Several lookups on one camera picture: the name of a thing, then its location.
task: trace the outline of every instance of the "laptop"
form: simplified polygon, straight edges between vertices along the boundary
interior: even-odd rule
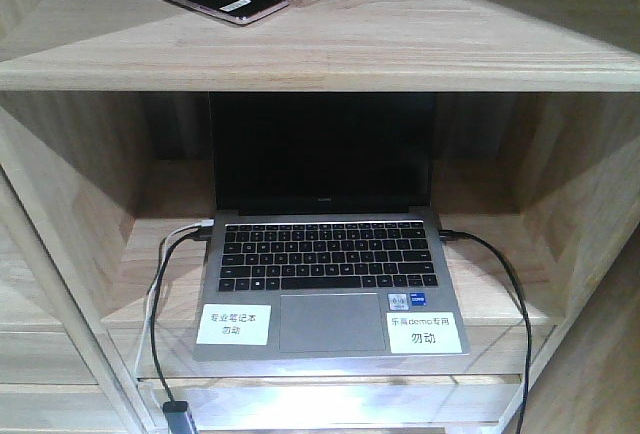
[[[196,361],[469,352],[430,209],[430,93],[210,94]]]

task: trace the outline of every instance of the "touchpad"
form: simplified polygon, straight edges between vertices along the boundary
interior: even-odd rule
[[[377,294],[281,297],[281,352],[383,351]]]

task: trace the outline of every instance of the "white label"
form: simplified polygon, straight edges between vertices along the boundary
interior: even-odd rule
[[[392,311],[408,311],[409,303],[406,294],[387,294],[389,298],[389,309]]]
[[[205,304],[197,344],[265,346],[271,306]]]
[[[237,0],[236,2],[232,2],[231,4],[222,6],[220,10],[224,12],[231,12],[231,11],[235,11],[236,9],[240,9],[242,6],[246,6],[247,4],[250,4],[250,3],[251,3],[251,0]]]
[[[387,327],[394,354],[458,354],[462,352],[451,312],[388,312]]]

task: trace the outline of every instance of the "black screen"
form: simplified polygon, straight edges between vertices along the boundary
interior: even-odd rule
[[[428,204],[433,99],[211,94],[218,208],[364,212]]]

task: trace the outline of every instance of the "laptop keyboard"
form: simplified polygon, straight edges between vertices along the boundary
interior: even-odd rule
[[[226,226],[220,291],[437,285],[419,221]]]

